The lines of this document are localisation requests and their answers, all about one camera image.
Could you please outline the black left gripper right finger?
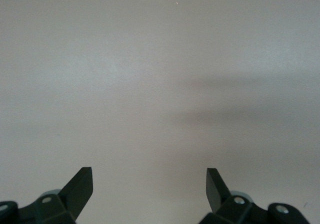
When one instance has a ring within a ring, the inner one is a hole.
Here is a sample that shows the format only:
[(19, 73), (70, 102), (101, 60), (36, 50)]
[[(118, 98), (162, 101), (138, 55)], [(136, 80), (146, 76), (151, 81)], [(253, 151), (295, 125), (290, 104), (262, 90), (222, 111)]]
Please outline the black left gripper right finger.
[(206, 196), (212, 210), (201, 224), (308, 224), (295, 207), (272, 203), (264, 210), (246, 195), (230, 192), (216, 168), (206, 171)]

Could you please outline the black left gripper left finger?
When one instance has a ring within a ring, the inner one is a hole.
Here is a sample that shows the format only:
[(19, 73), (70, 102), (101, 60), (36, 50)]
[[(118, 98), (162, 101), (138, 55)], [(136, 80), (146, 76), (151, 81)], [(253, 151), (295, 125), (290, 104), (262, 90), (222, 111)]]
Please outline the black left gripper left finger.
[(0, 203), (2, 224), (75, 224), (93, 194), (91, 167), (82, 167), (61, 189), (43, 193), (19, 208), (17, 202)]

